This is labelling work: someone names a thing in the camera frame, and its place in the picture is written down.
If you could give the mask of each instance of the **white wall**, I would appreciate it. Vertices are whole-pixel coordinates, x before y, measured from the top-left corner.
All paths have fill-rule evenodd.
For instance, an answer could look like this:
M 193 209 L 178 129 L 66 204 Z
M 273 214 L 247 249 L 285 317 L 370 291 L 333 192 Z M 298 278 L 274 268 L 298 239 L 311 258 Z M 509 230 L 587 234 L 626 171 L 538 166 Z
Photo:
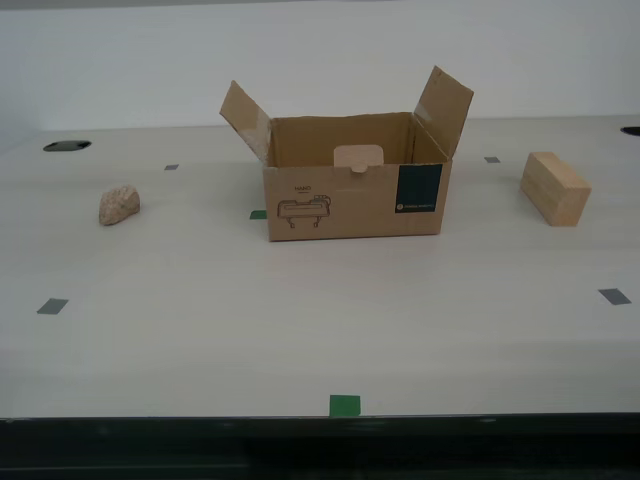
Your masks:
M 272 116 L 409 110 L 433 64 L 475 117 L 638 113 L 638 20 L 638 0 L 3 11 L 0 126 L 218 124 L 231 79 Z
M 0 108 L 0 155 L 31 137 L 36 128 L 20 121 Z

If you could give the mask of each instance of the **green tape marker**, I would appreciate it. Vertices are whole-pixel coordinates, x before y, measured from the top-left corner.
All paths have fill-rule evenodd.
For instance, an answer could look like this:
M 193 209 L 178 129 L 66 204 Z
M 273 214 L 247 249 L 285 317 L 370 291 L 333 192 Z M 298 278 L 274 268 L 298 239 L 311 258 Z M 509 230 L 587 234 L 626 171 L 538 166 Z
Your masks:
M 267 219 L 267 211 L 266 210 L 254 210 L 251 212 L 251 216 L 249 220 L 266 220 Z
M 359 395 L 331 395 L 329 397 L 330 417 L 357 417 L 359 415 Z

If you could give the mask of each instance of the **printed illustration on box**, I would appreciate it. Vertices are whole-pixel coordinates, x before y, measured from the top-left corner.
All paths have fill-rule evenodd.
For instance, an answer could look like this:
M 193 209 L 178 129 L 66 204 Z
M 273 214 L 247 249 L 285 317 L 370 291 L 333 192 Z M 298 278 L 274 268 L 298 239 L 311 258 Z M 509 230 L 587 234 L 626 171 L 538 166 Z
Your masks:
M 327 195 L 315 195 L 308 202 L 298 200 L 282 200 L 278 203 L 278 218 L 285 219 L 291 228 L 296 228 L 294 218 L 315 218 L 313 226 L 320 224 L 320 220 L 331 215 L 331 199 Z

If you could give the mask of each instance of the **square marker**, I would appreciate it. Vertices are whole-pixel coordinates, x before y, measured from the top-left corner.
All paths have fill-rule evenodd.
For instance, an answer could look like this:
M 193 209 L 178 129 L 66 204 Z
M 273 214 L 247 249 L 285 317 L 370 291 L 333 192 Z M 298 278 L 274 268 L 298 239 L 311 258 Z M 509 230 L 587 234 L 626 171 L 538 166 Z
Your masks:
M 627 305 L 631 303 L 624 293 L 622 293 L 617 288 L 608 288 L 605 290 L 598 290 L 604 298 L 609 300 L 611 305 Z
M 249 216 L 249 220 L 266 220 L 267 219 L 267 211 L 266 210 L 254 210 L 251 212 Z
M 68 301 L 69 300 L 63 300 L 60 298 L 50 298 L 49 300 L 47 300 L 47 303 L 40 307 L 38 313 L 40 315 L 57 315 L 60 313 L 60 310 L 62 310 L 62 308 L 67 304 Z
M 330 417 L 357 417 L 359 415 L 359 395 L 331 395 L 329 397 Z

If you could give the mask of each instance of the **dark green label on box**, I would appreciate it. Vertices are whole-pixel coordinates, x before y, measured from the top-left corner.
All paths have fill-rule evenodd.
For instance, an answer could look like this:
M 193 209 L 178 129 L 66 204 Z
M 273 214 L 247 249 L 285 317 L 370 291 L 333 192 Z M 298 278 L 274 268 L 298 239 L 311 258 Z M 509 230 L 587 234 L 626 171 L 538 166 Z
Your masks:
M 360 415 L 359 395 L 330 395 L 330 417 L 357 417 Z
M 254 210 L 249 215 L 250 220 L 266 220 L 267 219 L 267 211 L 266 210 Z
M 400 165 L 396 213 L 435 212 L 442 165 Z

